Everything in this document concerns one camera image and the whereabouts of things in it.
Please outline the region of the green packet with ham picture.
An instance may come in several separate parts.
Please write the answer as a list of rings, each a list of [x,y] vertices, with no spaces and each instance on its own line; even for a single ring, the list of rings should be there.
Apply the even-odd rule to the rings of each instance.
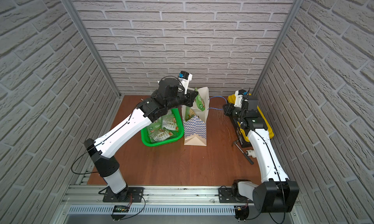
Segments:
[[[205,109],[206,109],[205,101],[201,98],[201,96],[199,94],[195,98],[195,102],[196,102],[197,108],[200,111],[202,111],[202,112],[205,111]]]

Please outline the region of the white blue checkered paper bag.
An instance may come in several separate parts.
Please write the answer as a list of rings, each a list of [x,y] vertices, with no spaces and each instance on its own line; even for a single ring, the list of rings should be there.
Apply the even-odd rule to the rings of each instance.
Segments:
[[[198,91],[201,98],[205,101],[206,109],[205,111],[200,111],[197,108],[196,102],[194,101],[193,106],[191,107],[196,116],[191,118],[189,121],[185,121],[185,111],[187,106],[182,106],[182,121],[184,126],[184,145],[188,146],[207,146],[207,119],[209,111],[223,111],[223,108],[211,107],[210,100],[212,98],[223,98],[225,100],[224,104],[227,104],[228,101],[223,96],[210,96],[209,88],[195,88],[195,91]]]

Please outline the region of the green plastic basket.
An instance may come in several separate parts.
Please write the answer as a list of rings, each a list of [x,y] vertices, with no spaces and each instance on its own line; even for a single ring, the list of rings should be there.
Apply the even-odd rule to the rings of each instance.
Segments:
[[[178,109],[168,110],[165,116],[141,130],[141,139],[148,147],[157,147],[178,141],[184,135]]]

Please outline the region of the green soup packet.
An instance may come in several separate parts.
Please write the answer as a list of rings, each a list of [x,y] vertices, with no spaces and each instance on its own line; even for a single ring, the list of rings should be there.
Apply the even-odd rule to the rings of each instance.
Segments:
[[[194,110],[191,107],[186,107],[185,111],[185,121],[189,121],[191,118],[196,116]]]

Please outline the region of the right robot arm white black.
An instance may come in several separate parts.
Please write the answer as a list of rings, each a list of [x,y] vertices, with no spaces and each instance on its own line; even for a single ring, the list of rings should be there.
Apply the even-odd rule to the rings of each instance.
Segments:
[[[261,183],[236,180],[232,188],[235,196],[253,201],[260,213],[291,212],[300,192],[297,182],[291,181],[283,170],[271,144],[271,127],[264,118],[256,96],[244,90],[231,95],[223,106],[236,130],[238,141],[235,145],[250,148],[244,152],[249,162],[257,159]]]

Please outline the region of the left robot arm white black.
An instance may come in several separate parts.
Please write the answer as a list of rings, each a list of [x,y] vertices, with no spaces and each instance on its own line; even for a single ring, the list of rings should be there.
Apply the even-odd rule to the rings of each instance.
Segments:
[[[198,92],[189,88],[192,74],[182,71],[178,77],[166,76],[152,95],[136,105],[131,114],[108,133],[84,142],[99,175],[114,194],[128,192],[115,153],[135,134],[166,115],[169,110],[185,105],[193,106]]]

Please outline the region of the green packet red label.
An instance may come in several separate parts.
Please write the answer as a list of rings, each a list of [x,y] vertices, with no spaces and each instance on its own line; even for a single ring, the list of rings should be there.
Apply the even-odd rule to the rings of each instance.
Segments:
[[[178,125],[175,117],[162,117],[162,127],[170,131],[178,131]]]

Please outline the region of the yellow black toolbox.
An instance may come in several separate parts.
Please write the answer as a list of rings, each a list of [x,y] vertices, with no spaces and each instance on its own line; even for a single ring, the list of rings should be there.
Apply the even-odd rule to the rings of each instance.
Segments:
[[[234,102],[235,94],[228,97],[228,103],[234,104]],[[270,138],[274,137],[272,128],[258,106],[258,103],[258,98],[248,92],[247,95],[243,96],[242,107],[235,107],[233,115],[229,117],[242,148],[252,147],[248,138],[250,130],[265,129],[268,131]]]

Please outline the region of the white pvc pipe fitting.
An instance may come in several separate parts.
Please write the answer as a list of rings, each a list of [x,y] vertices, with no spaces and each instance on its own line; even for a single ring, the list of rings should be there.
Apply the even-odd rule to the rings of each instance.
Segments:
[[[254,150],[246,150],[246,155],[252,158],[256,158],[256,153]]]

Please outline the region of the green packet at basket top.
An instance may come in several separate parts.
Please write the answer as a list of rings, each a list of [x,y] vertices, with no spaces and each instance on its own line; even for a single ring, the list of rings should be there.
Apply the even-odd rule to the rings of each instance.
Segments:
[[[173,132],[167,129],[153,129],[149,131],[151,143],[161,142],[173,136]]]

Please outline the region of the right controller board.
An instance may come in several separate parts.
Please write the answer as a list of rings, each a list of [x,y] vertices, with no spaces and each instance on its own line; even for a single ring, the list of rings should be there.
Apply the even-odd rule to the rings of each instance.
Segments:
[[[239,221],[246,221],[249,216],[249,207],[248,206],[235,206],[234,207],[234,217]]]

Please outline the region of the left controller board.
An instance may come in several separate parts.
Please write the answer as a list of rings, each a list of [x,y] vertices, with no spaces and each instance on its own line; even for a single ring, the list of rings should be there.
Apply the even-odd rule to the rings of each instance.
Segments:
[[[129,206],[114,206],[111,217],[114,221],[120,221],[126,217],[129,210]]]

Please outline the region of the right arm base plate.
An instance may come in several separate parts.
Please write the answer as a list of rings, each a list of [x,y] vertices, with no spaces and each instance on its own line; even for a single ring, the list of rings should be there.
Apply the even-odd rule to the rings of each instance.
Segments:
[[[218,189],[218,198],[220,203],[252,203],[248,198],[234,193],[232,188],[227,188],[226,186],[221,186]]]

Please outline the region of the aluminium front rail frame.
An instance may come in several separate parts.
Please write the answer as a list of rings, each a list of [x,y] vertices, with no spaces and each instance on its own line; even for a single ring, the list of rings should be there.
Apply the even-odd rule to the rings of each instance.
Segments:
[[[70,185],[55,212],[51,223],[64,224],[69,217],[85,215],[92,218],[102,215],[112,218],[114,206],[129,206],[130,210],[124,220],[131,216],[141,215],[201,215],[234,217],[235,206],[248,206],[248,223],[254,222],[257,215],[253,203],[220,203],[218,189],[220,186],[131,186],[144,187],[141,203],[104,203],[106,186]]]

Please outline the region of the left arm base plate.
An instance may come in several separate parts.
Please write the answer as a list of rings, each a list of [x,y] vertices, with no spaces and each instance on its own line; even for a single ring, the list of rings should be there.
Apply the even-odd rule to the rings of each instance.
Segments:
[[[103,202],[104,203],[130,203],[132,199],[133,203],[141,203],[144,187],[128,187],[118,194],[114,193],[110,187],[107,187],[104,192]]]

